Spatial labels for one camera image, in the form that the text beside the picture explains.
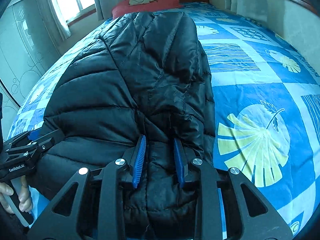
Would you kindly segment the black quilted down jacket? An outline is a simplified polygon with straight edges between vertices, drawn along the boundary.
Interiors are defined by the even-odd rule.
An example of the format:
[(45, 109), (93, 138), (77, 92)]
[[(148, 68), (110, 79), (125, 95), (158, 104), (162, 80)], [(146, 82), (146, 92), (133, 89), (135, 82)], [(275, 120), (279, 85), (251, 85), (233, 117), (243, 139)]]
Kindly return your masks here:
[(140, 184), (124, 194), (129, 237), (190, 239), (196, 191), (180, 188), (173, 140), (212, 162), (211, 73), (193, 20), (183, 12), (139, 12), (103, 27), (73, 59), (44, 111), (43, 134), (60, 129), (28, 176), (52, 199), (81, 167), (104, 167), (146, 136)]

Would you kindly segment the blue patterned bed sheet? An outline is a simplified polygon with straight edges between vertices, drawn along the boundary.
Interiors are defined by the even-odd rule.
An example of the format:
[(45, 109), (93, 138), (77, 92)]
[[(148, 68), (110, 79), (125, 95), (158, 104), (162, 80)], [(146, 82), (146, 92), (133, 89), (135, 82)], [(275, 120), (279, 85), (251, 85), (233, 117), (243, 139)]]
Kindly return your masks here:
[[(224, 171), (238, 168), (281, 215), (292, 239), (317, 237), (319, 78), (287, 42), (251, 20), (206, 3), (151, 13), (165, 12), (183, 12), (193, 20), (207, 56), (215, 119), (213, 160), (207, 162)], [(9, 139), (38, 128), (45, 135), (44, 111), (61, 76), (118, 18), (81, 39), (40, 78), (18, 111)], [(27, 195), (35, 223), (53, 198), (29, 183)]]

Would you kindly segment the white glass sliding wardrobe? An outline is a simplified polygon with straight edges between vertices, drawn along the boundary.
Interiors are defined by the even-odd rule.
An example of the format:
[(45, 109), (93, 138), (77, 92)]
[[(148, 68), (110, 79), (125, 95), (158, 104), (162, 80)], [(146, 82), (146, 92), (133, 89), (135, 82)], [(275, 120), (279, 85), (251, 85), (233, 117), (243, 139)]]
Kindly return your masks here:
[(7, 137), (19, 108), (60, 57), (40, 13), (38, 0), (20, 0), (1, 17), (2, 129)]

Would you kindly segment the white left curtain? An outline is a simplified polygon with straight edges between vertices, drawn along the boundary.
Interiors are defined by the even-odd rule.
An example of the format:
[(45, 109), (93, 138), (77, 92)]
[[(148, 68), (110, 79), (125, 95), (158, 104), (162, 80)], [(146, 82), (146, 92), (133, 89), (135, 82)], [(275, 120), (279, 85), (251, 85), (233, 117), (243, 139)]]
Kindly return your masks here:
[(71, 37), (71, 31), (67, 25), (66, 20), (64, 19), (61, 9), (59, 7), (57, 0), (46, 0), (51, 16), (54, 20), (57, 31), (60, 34), (61, 40), (65, 41)]

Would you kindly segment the red pillow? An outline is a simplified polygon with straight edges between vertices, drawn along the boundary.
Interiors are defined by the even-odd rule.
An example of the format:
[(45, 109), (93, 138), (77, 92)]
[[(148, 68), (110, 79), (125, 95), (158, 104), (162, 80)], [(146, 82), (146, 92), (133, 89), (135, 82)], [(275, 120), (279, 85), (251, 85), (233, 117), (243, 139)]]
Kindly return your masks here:
[(133, 6), (129, 5), (129, 0), (124, 0), (118, 3), (112, 9), (112, 17), (113, 19), (115, 19), (132, 12), (154, 12), (160, 10), (175, 9), (180, 7), (182, 7), (182, 5), (180, 4), (179, 0), (157, 0), (156, 2)]

